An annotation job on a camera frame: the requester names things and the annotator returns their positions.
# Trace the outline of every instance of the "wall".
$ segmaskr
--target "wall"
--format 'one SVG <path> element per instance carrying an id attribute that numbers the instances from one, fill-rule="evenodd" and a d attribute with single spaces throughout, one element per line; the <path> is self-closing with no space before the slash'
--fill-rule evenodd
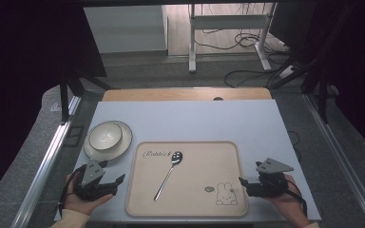
<path id="1" fill-rule="evenodd" d="M 165 6 L 85 8 L 100 53 L 166 50 Z"/>

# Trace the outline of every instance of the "dark curtain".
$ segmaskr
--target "dark curtain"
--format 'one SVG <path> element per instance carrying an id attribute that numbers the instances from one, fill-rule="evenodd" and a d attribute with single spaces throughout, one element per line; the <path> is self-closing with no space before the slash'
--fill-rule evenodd
<path id="1" fill-rule="evenodd" d="M 0 1 L 0 180 L 28 136 L 43 94 L 78 68 L 105 77 L 83 8 Z"/>

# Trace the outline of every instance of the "bowl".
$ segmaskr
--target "bowl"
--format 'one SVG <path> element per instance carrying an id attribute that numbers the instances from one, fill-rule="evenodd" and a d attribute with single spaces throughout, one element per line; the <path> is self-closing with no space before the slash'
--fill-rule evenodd
<path id="1" fill-rule="evenodd" d="M 107 150 L 121 141 L 123 131 L 115 123 L 101 123 L 95 126 L 89 135 L 88 141 L 96 150 Z"/>

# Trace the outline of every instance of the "tray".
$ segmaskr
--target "tray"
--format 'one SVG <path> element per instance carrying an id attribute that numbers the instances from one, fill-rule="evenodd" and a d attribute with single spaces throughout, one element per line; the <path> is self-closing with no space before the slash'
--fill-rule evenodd
<path id="1" fill-rule="evenodd" d="M 175 151 L 182 152 L 182 162 L 155 201 Z M 248 202 L 239 177 L 233 142 L 142 142 L 132 166 L 126 211 L 131 216 L 242 216 Z"/>

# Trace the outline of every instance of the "metal spoon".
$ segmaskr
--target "metal spoon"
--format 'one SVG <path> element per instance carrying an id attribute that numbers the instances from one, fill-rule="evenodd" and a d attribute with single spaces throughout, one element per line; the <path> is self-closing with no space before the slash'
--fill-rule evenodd
<path id="1" fill-rule="evenodd" d="M 173 171 L 173 168 L 175 165 L 179 164 L 181 161 L 183 160 L 183 153 L 180 152 L 180 151 L 176 151 L 174 152 L 173 156 L 171 157 L 171 168 L 170 168 L 170 171 L 168 171 L 168 174 L 167 176 L 165 176 L 165 179 L 162 183 L 162 186 L 160 186 L 160 189 L 159 191 L 156 193 L 156 196 L 154 198 L 155 201 L 157 201 L 157 199 L 159 198 L 160 194 L 162 193 L 162 190 L 165 186 L 165 183 L 167 182 L 168 180 L 168 177 L 170 176 L 171 174 L 171 171 Z"/>

